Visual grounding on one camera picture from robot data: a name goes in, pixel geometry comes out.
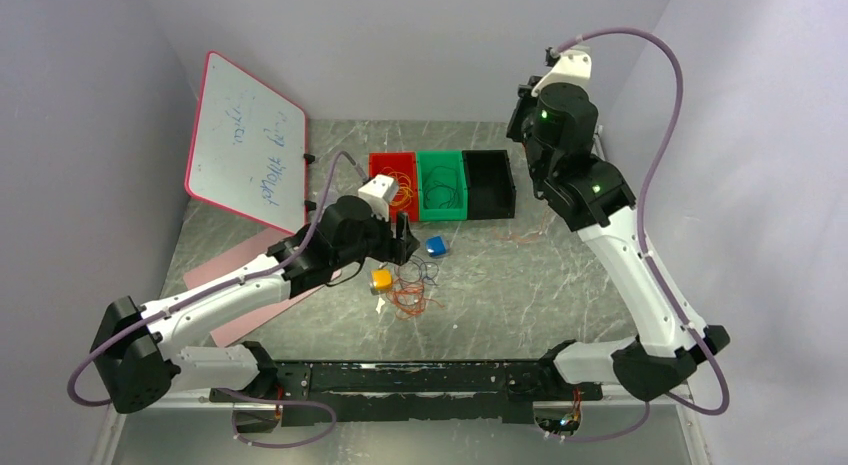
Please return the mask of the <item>yellow eraser block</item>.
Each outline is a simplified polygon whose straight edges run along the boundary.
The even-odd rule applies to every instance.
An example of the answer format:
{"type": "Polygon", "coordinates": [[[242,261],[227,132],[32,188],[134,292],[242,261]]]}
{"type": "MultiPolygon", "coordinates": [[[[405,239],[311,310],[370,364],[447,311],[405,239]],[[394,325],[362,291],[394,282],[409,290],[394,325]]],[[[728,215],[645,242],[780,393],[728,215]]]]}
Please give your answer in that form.
{"type": "Polygon", "coordinates": [[[375,269],[371,272],[369,288],[373,295],[379,295],[392,289],[392,274],[387,269],[375,269]]]}

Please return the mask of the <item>black plastic bin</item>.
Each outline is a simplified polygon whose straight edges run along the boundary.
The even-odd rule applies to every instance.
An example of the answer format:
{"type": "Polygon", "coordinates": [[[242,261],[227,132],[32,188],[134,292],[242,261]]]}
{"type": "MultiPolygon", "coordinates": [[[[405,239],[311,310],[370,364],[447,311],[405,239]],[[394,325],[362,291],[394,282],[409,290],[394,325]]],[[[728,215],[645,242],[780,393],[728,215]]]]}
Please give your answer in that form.
{"type": "Polygon", "coordinates": [[[467,219],[512,219],[516,188],[506,150],[463,150],[467,219]]]}

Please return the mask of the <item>green plastic bin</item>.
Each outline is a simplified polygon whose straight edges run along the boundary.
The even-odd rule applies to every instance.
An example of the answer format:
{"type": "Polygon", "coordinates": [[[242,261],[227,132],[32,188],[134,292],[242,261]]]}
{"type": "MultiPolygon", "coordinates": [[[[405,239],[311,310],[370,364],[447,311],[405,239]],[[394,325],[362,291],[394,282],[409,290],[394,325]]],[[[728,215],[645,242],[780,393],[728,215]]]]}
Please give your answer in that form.
{"type": "Polygon", "coordinates": [[[465,221],[467,187],[460,150],[416,152],[421,222],[465,221]]]}

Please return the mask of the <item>red plastic bin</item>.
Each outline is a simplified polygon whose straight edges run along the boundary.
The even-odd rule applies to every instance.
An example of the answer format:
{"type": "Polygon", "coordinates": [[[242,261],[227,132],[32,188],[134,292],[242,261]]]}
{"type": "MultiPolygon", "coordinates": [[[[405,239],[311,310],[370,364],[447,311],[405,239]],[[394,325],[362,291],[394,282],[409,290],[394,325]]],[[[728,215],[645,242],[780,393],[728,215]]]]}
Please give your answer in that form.
{"type": "Polygon", "coordinates": [[[420,219],[418,166],[414,152],[372,152],[368,160],[369,173],[387,175],[397,180],[399,191],[390,204],[391,218],[402,211],[411,222],[420,219]]]}

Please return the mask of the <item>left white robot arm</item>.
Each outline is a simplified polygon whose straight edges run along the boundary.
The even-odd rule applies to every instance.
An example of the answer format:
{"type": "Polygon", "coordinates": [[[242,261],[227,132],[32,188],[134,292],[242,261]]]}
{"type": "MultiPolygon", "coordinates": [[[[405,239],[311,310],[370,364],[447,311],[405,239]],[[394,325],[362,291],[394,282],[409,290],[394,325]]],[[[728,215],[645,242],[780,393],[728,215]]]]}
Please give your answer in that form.
{"type": "Polygon", "coordinates": [[[170,391],[197,388],[268,398],[277,373],[260,346],[198,348],[195,341],[254,310],[327,285],[349,264],[373,259],[403,265],[419,245],[407,213],[384,219],[365,200],[344,195],[296,234],[222,277],[142,305],[129,296],[113,301],[90,349],[108,404],[130,414],[170,391]]]}

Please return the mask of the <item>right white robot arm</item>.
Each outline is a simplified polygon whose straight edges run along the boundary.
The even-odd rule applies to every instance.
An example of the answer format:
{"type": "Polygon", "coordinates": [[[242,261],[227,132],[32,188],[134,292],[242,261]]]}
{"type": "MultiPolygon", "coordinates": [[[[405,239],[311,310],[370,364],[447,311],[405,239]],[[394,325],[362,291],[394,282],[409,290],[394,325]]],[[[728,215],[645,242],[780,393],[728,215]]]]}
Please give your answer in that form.
{"type": "Polygon", "coordinates": [[[621,172],[592,151],[598,110],[584,88],[532,76],[518,88],[507,136],[522,144],[536,199],[594,253],[636,326],[632,338],[567,342],[548,355],[542,391],[562,399],[578,383],[617,384],[650,402],[693,375],[730,342],[693,310],[638,227],[637,199],[621,172]]]}

